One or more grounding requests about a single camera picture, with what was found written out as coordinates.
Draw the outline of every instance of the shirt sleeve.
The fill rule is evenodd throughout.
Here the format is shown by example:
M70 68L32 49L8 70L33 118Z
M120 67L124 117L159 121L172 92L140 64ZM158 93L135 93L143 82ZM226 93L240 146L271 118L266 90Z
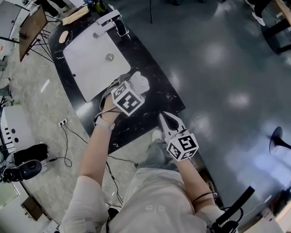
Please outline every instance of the shirt sleeve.
M89 177L81 176L60 225L60 232L96 233L96 228L101 229L108 217L100 185Z
M224 214L224 211L217 206L210 205L203 207L195 215L203 219L207 225L212 225L222 214Z

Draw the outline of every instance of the white cube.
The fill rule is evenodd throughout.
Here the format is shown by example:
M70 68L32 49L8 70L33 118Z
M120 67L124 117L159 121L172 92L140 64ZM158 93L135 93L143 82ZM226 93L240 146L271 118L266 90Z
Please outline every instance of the white cube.
M111 94L113 103L128 116L145 102L145 99L136 93L127 81L124 81L118 88L113 89Z
M195 155L199 146L193 133L172 138L167 146L167 151L177 160L182 161Z

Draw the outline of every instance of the beige soap bar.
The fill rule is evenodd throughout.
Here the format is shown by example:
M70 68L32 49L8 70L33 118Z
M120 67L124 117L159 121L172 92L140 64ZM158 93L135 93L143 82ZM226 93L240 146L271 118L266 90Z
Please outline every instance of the beige soap bar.
M59 43L63 44L65 42L65 40L67 39L69 32L68 31L64 31L61 35L60 35L60 39L59 39Z
M82 16L86 15L89 12L88 6L84 6L79 11L75 12L74 14L66 17L63 19L63 25L70 24L75 20L81 18Z

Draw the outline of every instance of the black marble tabletop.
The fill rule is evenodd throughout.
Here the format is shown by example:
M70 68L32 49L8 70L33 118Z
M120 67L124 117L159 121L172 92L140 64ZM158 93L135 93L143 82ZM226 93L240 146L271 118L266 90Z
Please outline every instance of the black marble tabletop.
M95 96L89 103L85 102L66 63L63 50L83 30L95 23L99 17L97 12L89 12L69 25L59 25L49 37L50 51L61 83L89 136L94 130L93 120L96 114L100 112L99 103L103 92ZM115 28L107 33L130 64L131 70L129 73L141 72L141 75L148 79L150 90L145 94L145 103L133 115L120 114L117 118L110 140L109 153L158 126L158 114L160 111L178 113L185 109L183 102L157 62L130 28L128 29L130 32L124 37L119 37ZM65 30L69 32L68 37L64 44L60 44L60 35Z

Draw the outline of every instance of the concrete floor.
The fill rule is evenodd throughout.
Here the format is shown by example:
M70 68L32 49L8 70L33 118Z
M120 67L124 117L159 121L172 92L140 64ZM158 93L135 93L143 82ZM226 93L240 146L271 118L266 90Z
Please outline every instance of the concrete floor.
M110 3L121 11L125 22L182 98L186 109L181 116L195 133L200 154L224 205L230 206L251 185L256 192L243 206L248 213L286 188L291 180L291 154L280 149L276 155L270 155L268 137L281 126L284 139L291 141L291 53L277 56L271 51L244 1L208 0L200 4L184 0L181 6L174 7L155 0L152 25L148 1ZM268 25L275 23L276 13L273 3L263 12ZM34 53L19 63L17 50L16 47L4 77L9 74L14 79L15 99L23 105L36 141L46 142L52 157L63 156L65 135L57 127L60 119L47 116L59 114L68 118L73 131L86 140L89 138L65 95L54 65ZM47 79L50 83L40 93ZM58 222L70 202L85 148L75 135L69 133L68 138L68 156L73 167L67 168L58 160L49 164L45 173L25 182ZM150 140L147 133L115 154L143 161ZM109 162L124 194L134 167L129 162L113 159ZM120 176L124 173L119 173L121 167L126 175ZM108 174L103 189L116 202L116 188ZM265 206L258 206L242 223Z

